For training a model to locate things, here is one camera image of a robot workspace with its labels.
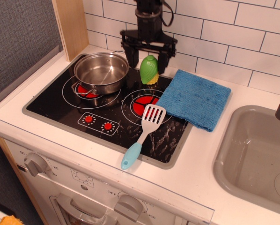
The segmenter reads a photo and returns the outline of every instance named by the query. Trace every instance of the gray knob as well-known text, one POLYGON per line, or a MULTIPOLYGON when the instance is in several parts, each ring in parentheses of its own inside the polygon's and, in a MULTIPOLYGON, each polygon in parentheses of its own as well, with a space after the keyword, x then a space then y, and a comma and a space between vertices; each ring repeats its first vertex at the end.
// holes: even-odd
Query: gray knob
POLYGON ((36 177, 38 173, 43 173, 47 167, 47 162, 35 153, 29 153, 24 159, 24 164, 33 177, 36 177))
POLYGON ((122 195, 114 207, 114 211, 136 222, 143 210, 143 205, 129 195, 122 195))

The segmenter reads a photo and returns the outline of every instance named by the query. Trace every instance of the yellow object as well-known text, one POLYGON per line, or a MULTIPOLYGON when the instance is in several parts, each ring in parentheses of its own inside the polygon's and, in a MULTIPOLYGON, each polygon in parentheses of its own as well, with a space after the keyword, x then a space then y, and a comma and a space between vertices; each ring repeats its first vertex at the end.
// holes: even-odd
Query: yellow object
POLYGON ((14 216, 3 217, 0 222, 0 225, 22 225, 22 221, 15 218, 14 216))
POLYGON ((157 81, 159 80, 159 73, 157 73, 153 79, 151 79, 149 82, 147 82, 146 84, 148 85, 151 85, 151 84, 154 84, 154 83, 157 83, 157 81))

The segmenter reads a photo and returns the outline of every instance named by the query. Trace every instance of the black stovetop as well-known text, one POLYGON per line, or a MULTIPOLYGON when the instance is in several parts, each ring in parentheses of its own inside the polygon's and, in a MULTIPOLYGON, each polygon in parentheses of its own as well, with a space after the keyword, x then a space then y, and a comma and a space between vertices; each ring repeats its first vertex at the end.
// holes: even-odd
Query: black stovetop
MULTIPOLYGON (((171 79, 160 76, 156 84, 144 85, 140 72, 130 68, 121 90, 106 96, 85 96, 72 90, 78 81, 74 65, 29 102, 24 113, 102 145, 120 146, 125 151, 142 133, 141 118, 146 104, 155 104, 171 79)), ((80 85, 75 90, 85 91, 80 85)), ((185 120, 166 115, 159 129, 146 138, 141 154, 168 163, 189 126, 185 120)))

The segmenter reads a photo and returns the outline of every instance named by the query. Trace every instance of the white countertop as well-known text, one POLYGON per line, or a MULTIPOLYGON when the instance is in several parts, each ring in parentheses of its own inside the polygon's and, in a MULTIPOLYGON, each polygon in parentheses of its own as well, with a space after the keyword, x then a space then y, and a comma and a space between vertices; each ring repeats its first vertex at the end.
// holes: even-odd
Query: white countertop
MULTIPOLYGON (((106 51, 89 45, 83 52, 106 51)), ((218 225, 280 224, 280 214, 227 193, 213 175, 214 159, 231 114, 244 105, 276 109, 280 95, 199 75, 232 89, 215 130, 209 133, 193 127, 171 169, 137 160, 122 171, 122 153, 22 113, 24 105, 69 64, 65 55, 59 53, 0 103, 1 137, 48 157, 70 161, 72 167, 82 166, 89 175, 103 177, 103 181, 128 194, 149 198, 151 203, 189 220, 197 217, 218 225)), ((163 75, 173 77, 176 71, 168 67, 163 75)))

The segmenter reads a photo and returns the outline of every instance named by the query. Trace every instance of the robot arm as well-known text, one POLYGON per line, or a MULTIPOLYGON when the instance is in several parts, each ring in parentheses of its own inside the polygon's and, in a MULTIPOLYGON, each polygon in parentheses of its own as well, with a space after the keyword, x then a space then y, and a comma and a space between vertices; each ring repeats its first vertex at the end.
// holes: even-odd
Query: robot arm
POLYGON ((175 56, 177 40, 167 36, 162 31, 162 24, 170 26, 173 21, 173 11, 165 0, 135 0, 137 8, 137 30, 122 30, 121 45, 125 50, 130 67, 135 68, 139 62, 139 50, 157 53, 159 74, 164 73, 169 59, 175 56), (162 18, 162 5, 171 10, 171 21, 167 25, 162 18))

